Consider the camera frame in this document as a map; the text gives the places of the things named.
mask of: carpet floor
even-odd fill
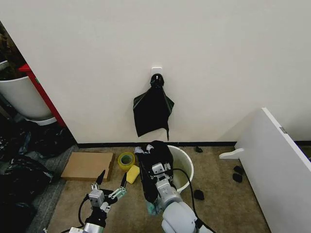
[[[220,160],[219,154],[232,151],[233,147],[202,147],[197,153],[193,147],[181,147],[191,158],[194,166],[193,189],[204,192],[205,200],[195,200],[198,216],[217,233],[269,233],[270,230],[257,203],[256,197],[245,175],[243,182],[232,180],[233,167],[241,165],[238,160]],[[113,152],[115,159],[134,148],[79,149],[78,151]],[[119,187],[123,172],[115,160],[109,182],[101,188],[115,190]],[[78,209],[91,182],[67,181],[60,195],[48,232],[60,233],[71,226],[79,226]],[[127,194],[112,205],[106,220],[105,233],[112,232],[163,232],[162,215],[147,213],[140,177],[127,184]],[[184,202],[191,206],[190,189],[181,194]],[[82,220],[91,213],[90,204],[82,208]]]

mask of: black garbage bag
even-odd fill
[[[32,222],[36,210],[31,204],[17,202],[0,203],[0,212],[1,232],[22,233]]]
[[[25,232],[35,216],[31,202],[52,178],[52,172],[27,156],[12,159],[0,175],[1,232]]]
[[[174,102],[165,95],[162,75],[155,74],[150,81],[150,89],[134,99],[134,119],[138,137],[164,128],[169,140],[168,119]]]
[[[51,182],[53,173],[27,156],[14,158],[2,175],[2,190],[9,203],[31,203]]]
[[[145,199],[150,203],[154,203],[157,199],[158,191],[156,179],[151,179],[150,177],[153,174],[152,166],[158,163],[163,165],[169,163],[171,169],[173,169],[173,155],[169,147],[161,141],[153,141],[146,146],[136,147],[135,155],[139,161],[140,179]],[[169,170],[166,174],[173,178],[173,170]],[[173,180],[169,180],[169,182],[175,187]]]
[[[55,157],[76,143],[68,128],[61,127],[57,122],[41,126],[32,133],[30,150],[40,153],[42,158]]]
[[[0,161],[9,161],[28,152],[32,132],[38,128],[36,123],[21,121],[10,122],[0,117]]]

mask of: white wall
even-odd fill
[[[266,106],[311,140],[309,0],[2,0],[0,20],[79,143],[137,138],[133,98],[164,67],[171,141],[235,141]]]

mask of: white bucket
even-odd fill
[[[182,149],[168,145],[174,159],[173,168],[180,168],[184,170],[192,181],[193,178],[193,164],[190,157]],[[173,172],[173,183],[177,188],[177,192],[181,193],[185,188],[189,186],[188,179],[182,171]]]
[[[0,81],[0,93],[20,114],[29,120],[46,120],[53,117],[28,76]]]

